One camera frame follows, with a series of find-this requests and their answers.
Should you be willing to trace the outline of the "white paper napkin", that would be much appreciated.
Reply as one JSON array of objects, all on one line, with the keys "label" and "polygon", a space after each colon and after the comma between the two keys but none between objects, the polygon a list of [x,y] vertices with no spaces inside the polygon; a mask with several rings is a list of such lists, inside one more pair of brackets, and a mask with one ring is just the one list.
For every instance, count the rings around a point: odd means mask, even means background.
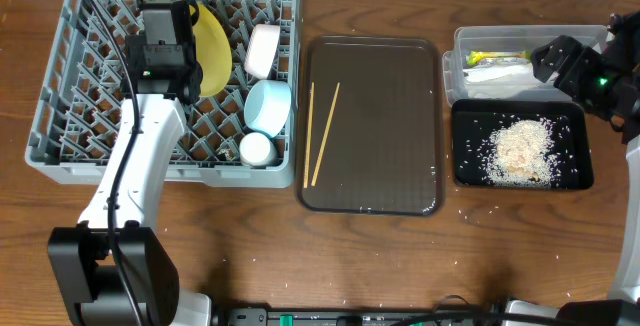
[{"label": "white paper napkin", "polygon": [[464,80],[467,83],[528,82],[533,80],[533,66],[525,63],[469,68],[464,71]]}]

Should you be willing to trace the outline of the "green snack wrapper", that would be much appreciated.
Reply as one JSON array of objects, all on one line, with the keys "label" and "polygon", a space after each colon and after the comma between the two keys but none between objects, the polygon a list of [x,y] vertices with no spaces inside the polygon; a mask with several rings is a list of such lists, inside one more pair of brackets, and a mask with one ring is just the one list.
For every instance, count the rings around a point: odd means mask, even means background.
[{"label": "green snack wrapper", "polygon": [[477,65],[491,64],[496,62],[511,62],[515,59],[528,61],[531,56],[530,51],[471,51],[466,56],[466,63],[470,67]]}]

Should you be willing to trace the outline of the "wooden chopstick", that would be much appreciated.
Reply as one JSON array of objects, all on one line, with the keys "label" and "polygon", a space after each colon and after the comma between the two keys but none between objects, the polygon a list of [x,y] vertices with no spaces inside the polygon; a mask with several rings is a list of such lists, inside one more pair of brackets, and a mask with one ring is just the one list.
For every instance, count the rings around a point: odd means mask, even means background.
[{"label": "wooden chopstick", "polygon": [[311,83],[308,105],[308,117],[306,128],[306,141],[305,141],[305,159],[304,159],[304,178],[303,188],[306,189],[309,186],[309,171],[310,171],[310,155],[311,155],[311,143],[312,143],[312,127],[313,127],[313,111],[314,111],[314,95],[315,95],[315,83]]},{"label": "wooden chopstick", "polygon": [[318,157],[317,157],[317,160],[316,160],[316,164],[315,164],[315,168],[314,168],[314,172],[313,172],[313,176],[312,176],[311,186],[316,186],[316,183],[317,183],[317,179],[318,179],[318,176],[319,176],[319,171],[320,171],[320,168],[321,168],[321,165],[322,165],[322,161],[323,161],[323,157],[324,157],[324,153],[325,153],[327,139],[328,139],[329,132],[330,132],[331,125],[332,125],[332,121],[333,121],[333,116],[334,116],[336,103],[337,103],[337,99],[338,99],[338,95],[339,95],[339,91],[340,91],[340,86],[341,86],[341,83],[338,82],[336,84],[336,87],[335,87],[334,96],[333,96],[332,103],[331,103],[331,106],[330,106],[330,109],[329,109],[329,113],[328,113],[328,116],[327,116],[324,132],[323,132],[323,137],[322,137],[322,140],[321,140],[320,149],[319,149]]}]

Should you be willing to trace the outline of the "light blue bowl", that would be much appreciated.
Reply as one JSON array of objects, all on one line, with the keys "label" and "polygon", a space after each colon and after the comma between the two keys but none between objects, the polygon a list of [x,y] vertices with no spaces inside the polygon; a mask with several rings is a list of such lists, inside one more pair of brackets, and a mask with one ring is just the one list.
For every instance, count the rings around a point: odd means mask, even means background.
[{"label": "light blue bowl", "polygon": [[245,106],[246,126],[274,138],[286,124],[292,103],[289,85],[283,81],[261,80],[250,90]]}]

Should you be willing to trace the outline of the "white bowl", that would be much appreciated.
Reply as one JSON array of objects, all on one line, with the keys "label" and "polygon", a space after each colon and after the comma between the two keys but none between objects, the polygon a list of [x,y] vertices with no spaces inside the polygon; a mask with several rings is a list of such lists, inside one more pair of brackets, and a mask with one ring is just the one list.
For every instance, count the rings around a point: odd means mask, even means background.
[{"label": "white bowl", "polygon": [[244,69],[259,80],[267,79],[276,57],[281,28],[258,24],[254,27],[244,62]]}]

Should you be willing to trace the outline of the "white cup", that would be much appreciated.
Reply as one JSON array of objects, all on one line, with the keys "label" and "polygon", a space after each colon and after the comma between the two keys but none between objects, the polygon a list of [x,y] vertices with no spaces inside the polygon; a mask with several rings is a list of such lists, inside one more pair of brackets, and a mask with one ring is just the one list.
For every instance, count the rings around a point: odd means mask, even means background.
[{"label": "white cup", "polygon": [[278,160],[275,145],[260,132],[245,135],[240,142],[239,152],[241,163],[246,166],[273,166]]}]

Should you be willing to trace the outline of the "yellow plate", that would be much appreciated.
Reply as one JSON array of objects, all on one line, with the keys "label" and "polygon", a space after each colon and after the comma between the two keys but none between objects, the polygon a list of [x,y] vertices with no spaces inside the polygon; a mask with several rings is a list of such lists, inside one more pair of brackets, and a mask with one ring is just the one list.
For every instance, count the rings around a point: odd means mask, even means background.
[{"label": "yellow plate", "polygon": [[193,26],[196,59],[203,72],[200,97],[211,97],[227,85],[232,71],[232,52],[227,35],[213,13],[198,2],[199,17]]}]

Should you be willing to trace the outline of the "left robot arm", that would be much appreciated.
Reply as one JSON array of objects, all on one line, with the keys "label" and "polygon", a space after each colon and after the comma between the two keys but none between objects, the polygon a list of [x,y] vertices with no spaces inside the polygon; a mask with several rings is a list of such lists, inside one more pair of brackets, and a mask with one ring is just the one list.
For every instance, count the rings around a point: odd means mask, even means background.
[{"label": "left robot arm", "polygon": [[144,30],[118,53],[121,125],[106,171],[76,226],[56,227],[49,261],[75,325],[209,325],[212,299],[181,287],[156,236],[159,200],[185,105],[201,95],[195,0],[142,0]]}]

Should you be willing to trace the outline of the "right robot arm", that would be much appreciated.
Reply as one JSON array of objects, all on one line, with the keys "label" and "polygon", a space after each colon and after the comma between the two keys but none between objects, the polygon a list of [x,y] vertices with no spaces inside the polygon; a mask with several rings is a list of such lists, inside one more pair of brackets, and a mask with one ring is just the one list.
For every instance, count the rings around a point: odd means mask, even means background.
[{"label": "right robot arm", "polygon": [[579,325],[639,323],[639,14],[613,14],[613,35],[597,52],[561,35],[531,52],[533,75],[569,95],[622,134],[629,169],[629,202],[620,262],[608,298],[562,306],[557,317]]}]

